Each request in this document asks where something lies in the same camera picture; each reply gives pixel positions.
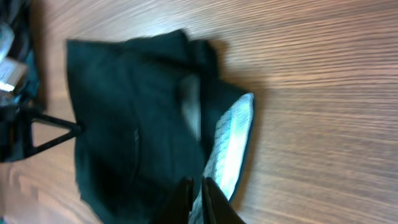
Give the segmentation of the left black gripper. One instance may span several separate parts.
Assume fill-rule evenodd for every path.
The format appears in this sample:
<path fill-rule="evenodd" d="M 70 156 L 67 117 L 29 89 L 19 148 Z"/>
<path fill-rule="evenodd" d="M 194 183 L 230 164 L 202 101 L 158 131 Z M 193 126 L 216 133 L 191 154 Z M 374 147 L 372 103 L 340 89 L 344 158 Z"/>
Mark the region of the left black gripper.
<path fill-rule="evenodd" d="M 1 107 L 1 162 L 16 162 L 79 136 L 83 126 L 17 106 Z"/>

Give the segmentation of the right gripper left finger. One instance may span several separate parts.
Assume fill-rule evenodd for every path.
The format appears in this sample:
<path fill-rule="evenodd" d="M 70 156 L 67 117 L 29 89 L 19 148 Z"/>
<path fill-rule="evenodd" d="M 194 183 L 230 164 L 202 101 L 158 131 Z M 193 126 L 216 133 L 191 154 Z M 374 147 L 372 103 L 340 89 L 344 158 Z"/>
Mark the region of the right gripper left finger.
<path fill-rule="evenodd" d="M 193 179 L 182 179 L 152 224 L 188 224 L 193 207 Z"/>

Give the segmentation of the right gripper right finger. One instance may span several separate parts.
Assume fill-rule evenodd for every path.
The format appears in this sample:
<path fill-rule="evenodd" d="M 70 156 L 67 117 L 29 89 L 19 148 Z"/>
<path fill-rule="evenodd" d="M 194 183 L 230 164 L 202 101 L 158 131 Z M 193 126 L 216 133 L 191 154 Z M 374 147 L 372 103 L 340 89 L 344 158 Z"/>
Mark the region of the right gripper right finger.
<path fill-rule="evenodd" d="M 245 224 L 212 178 L 203 178 L 201 190 L 204 224 Z"/>

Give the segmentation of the black shorts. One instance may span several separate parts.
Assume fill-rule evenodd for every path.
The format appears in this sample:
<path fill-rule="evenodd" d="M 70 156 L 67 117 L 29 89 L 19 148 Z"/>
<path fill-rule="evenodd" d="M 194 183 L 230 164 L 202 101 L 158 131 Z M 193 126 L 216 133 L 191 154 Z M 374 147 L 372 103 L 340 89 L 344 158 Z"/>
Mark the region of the black shorts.
<path fill-rule="evenodd" d="M 220 78 L 215 49 L 182 30 L 125 42 L 68 40 L 77 122 L 76 181 L 103 223 L 150 223 L 183 179 L 190 223 L 203 223 L 201 182 L 227 199 L 240 181 L 254 125 L 253 93 Z"/>

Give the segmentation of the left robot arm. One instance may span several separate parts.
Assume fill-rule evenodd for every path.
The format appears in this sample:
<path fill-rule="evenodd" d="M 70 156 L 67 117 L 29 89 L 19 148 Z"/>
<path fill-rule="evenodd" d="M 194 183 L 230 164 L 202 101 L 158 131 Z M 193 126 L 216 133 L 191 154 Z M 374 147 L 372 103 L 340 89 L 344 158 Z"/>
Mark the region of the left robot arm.
<path fill-rule="evenodd" d="M 30 27 L 31 2 L 1 1 L 1 162 L 30 158 L 82 133 L 81 125 L 43 113 L 40 77 Z M 67 130 L 35 146 L 34 123 Z"/>

